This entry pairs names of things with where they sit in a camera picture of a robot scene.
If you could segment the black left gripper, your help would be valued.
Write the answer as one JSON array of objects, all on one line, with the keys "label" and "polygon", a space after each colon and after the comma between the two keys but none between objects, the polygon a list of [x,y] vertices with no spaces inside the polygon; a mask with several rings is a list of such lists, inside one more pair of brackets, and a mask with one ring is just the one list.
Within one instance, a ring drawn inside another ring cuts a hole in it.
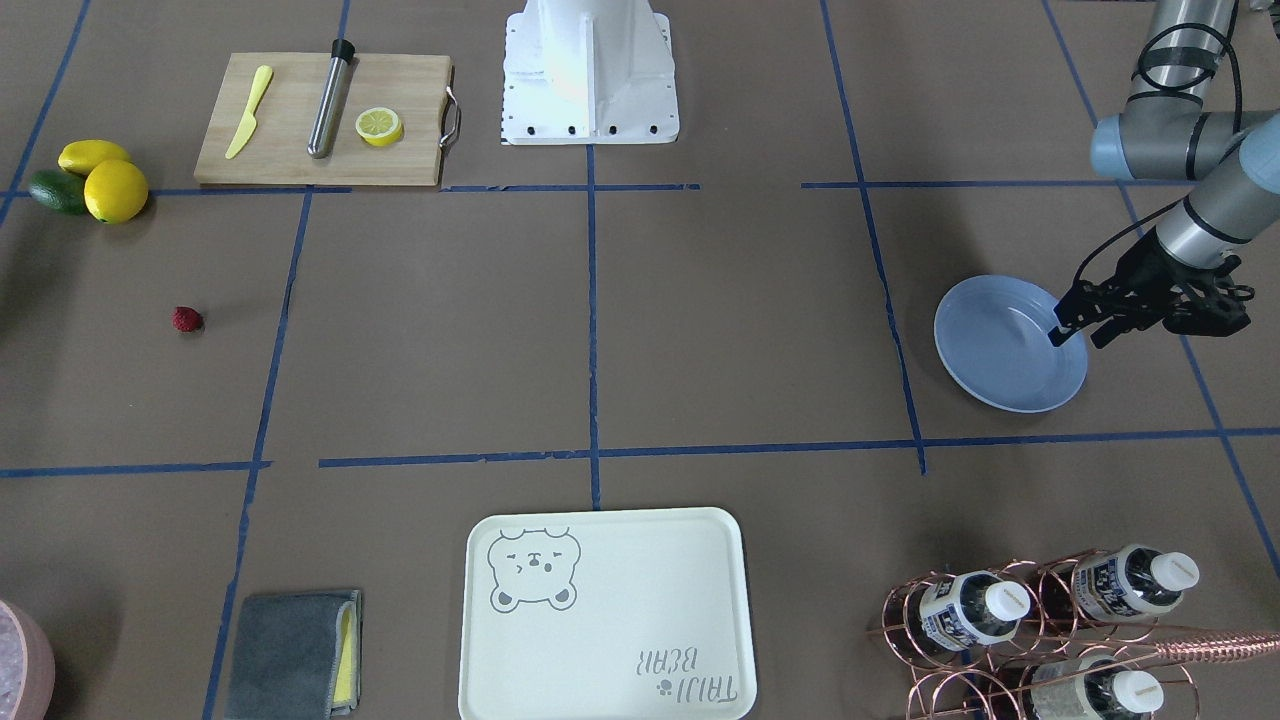
[{"label": "black left gripper", "polygon": [[1245,304],[1254,290],[1231,278],[1242,260],[1226,252],[1213,268],[1183,264],[1165,251],[1155,231],[1120,256],[1115,273],[1101,283],[1075,278],[1053,309],[1057,325],[1048,332],[1053,347],[1097,325],[1091,342],[1106,348],[1132,331],[1161,325],[1170,333],[1229,337],[1251,324]]}]

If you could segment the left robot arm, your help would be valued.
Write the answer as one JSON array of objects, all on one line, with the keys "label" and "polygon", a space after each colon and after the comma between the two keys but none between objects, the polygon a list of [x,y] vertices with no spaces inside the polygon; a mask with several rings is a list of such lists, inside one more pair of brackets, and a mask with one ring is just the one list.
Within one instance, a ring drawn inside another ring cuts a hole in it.
[{"label": "left robot arm", "polygon": [[1053,346],[1091,329],[1102,348],[1162,325],[1228,337],[1249,325],[1254,291],[1233,279],[1240,250],[1277,222],[1276,111],[1207,111],[1224,63],[1236,65],[1235,1],[1158,1],[1121,113],[1094,128],[1094,170],[1117,181],[1190,181],[1100,283],[1082,273],[1059,301]]}]

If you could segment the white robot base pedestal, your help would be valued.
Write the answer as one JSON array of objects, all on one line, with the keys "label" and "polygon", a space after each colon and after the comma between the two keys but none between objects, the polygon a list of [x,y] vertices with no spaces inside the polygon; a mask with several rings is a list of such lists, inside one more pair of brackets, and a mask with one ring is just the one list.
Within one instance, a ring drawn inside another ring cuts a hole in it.
[{"label": "white robot base pedestal", "polygon": [[527,1],[504,41],[503,145],[678,138],[672,28],[649,1]]}]

